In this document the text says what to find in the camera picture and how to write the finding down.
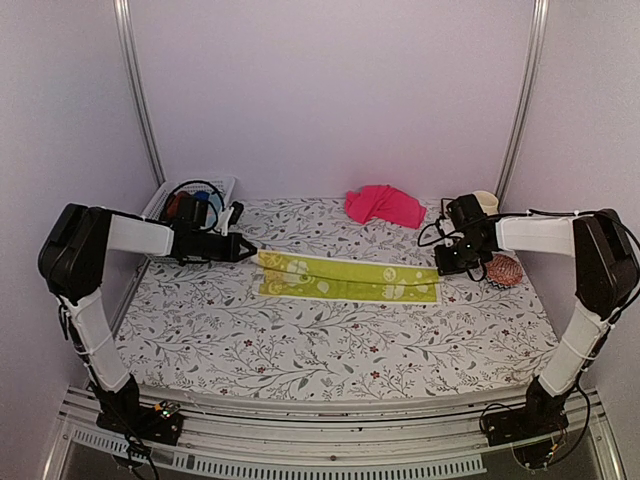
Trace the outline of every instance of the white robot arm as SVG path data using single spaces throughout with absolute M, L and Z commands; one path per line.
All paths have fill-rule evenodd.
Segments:
M 58 299 L 65 337 L 71 337 L 90 371 L 102 410 L 98 426 L 173 445 L 182 428 L 179 405 L 140 405 L 138 385 L 116 350 L 100 285 L 107 250 L 170 256 L 181 264 L 237 262 L 257 252 L 242 235 L 227 231 L 242 211 L 240 204 L 221 212 L 223 235 L 202 229 L 207 204 L 197 199 L 182 203 L 166 224 L 99 207 L 67 205 L 38 259 L 40 273 Z
M 578 300 L 571 321 L 551 360 L 530 384 L 525 406 L 481 419 L 490 445 L 566 428 L 566 398 L 595 359 L 622 310 L 637 298 L 636 292 L 629 299 L 640 279 L 640 267 L 627 236 L 630 232 L 613 210 L 572 216 L 534 216 L 536 212 L 530 211 L 488 217 L 475 196 L 464 195 L 452 201 L 447 211 L 463 237 L 451 246 L 435 248 L 442 275 L 484 268 L 492 252 L 499 250 L 575 258 Z

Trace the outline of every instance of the patterned mat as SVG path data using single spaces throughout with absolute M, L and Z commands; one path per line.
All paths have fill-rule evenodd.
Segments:
M 438 215 L 430 206 L 425 223 Z M 343 201 L 245 203 L 237 230 L 262 248 L 433 267 L 418 232 L 351 221 Z M 117 335 L 138 381 L 294 400 L 439 396 L 526 384 L 557 345 L 526 275 L 499 290 L 442 279 L 440 305 L 256 295 L 250 261 L 152 263 Z

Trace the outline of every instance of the small cup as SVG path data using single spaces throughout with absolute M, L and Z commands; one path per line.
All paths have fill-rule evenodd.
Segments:
M 498 213 L 498 204 L 500 202 L 493 193 L 478 190 L 477 192 L 473 192 L 473 194 L 478 199 L 478 203 L 484 213 L 487 215 L 496 215 Z

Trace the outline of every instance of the leaf print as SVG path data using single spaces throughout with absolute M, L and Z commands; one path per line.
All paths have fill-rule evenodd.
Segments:
M 439 214 L 430 207 L 425 225 Z M 435 266 L 416 232 L 363 227 L 343 201 L 249 201 L 237 229 L 274 251 Z M 526 385 L 557 345 L 526 277 L 504 291 L 443 277 L 445 301 L 416 306 L 260 297 L 255 273 L 252 262 L 152 262 L 116 335 L 127 367 L 146 385 L 203 394 L 386 400 Z

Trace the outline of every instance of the white basket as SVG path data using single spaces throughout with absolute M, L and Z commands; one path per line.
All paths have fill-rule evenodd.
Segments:
M 235 177 L 232 176 L 219 176 L 213 179 L 209 178 L 194 178 L 193 180 L 205 180 L 211 183 L 214 187 L 220 190 L 222 194 L 222 198 L 224 198 L 225 206 L 229 205 L 231 202 L 231 192 L 233 190 L 234 185 L 236 184 Z M 160 215 L 162 214 L 162 210 L 164 209 L 165 203 L 167 201 L 167 197 L 169 193 L 173 189 L 175 189 L 178 185 L 184 182 L 188 182 L 191 180 L 182 180 L 180 182 L 168 181 L 164 182 L 158 191 L 155 193 L 151 201 L 147 204 L 145 209 L 142 211 L 142 215 L 151 220 L 159 220 Z M 185 191 L 187 193 L 194 194 L 199 191 L 208 191 L 211 188 L 207 187 L 206 184 L 194 183 L 192 185 L 187 185 L 186 187 L 180 189 L 180 191 Z M 156 262 L 175 262 L 176 260 L 170 257 L 156 257 L 153 255 L 148 255 L 149 259 Z

